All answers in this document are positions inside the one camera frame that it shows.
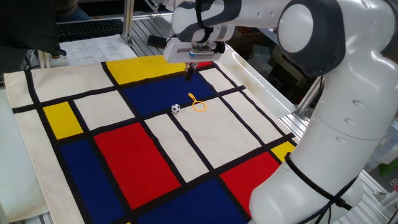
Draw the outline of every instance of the small ball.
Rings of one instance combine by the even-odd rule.
[[[175,113],[175,114],[177,114],[178,112],[180,112],[180,109],[181,109],[181,107],[180,107],[180,105],[178,105],[178,104],[174,104],[174,105],[172,106],[172,112]]]

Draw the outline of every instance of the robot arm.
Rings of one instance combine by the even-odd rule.
[[[220,59],[224,41],[235,26],[277,27],[289,0],[217,0],[183,2],[173,13],[175,33],[164,53],[170,63],[192,63]]]
[[[320,103],[290,159],[338,195],[361,172],[398,110],[398,65],[382,56],[398,43],[397,24],[398,10],[388,0],[183,2],[174,11],[175,36],[164,57],[193,72],[196,63],[221,57],[220,43],[235,26],[278,27],[285,56],[310,77],[325,75]],[[361,196],[357,180],[341,198],[354,207]],[[284,162],[252,192],[251,223],[302,223],[329,203]],[[332,221],[346,212],[334,205]]]

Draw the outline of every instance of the red object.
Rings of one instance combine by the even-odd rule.
[[[94,139],[132,209],[180,186],[140,123]]]
[[[268,152],[258,155],[221,174],[221,178],[250,215],[251,192],[266,181],[279,167]]]
[[[213,64],[213,62],[199,62],[197,68],[204,67],[207,65],[212,65],[212,64]]]

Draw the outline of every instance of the mondrian pattern cloth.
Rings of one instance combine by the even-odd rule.
[[[250,220],[251,192],[294,136],[222,64],[190,82],[184,68],[154,56],[6,74],[55,223]]]

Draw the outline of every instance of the blue rectangle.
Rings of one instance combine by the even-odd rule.
[[[139,224],[246,224],[234,203],[212,179],[139,217]]]
[[[122,217],[122,206],[89,142],[77,141],[61,151],[92,221],[106,224]]]
[[[127,88],[123,92],[141,116],[171,109],[173,104],[193,102],[188,93],[192,93],[197,100],[214,94],[196,73],[191,81],[185,81],[181,75]]]

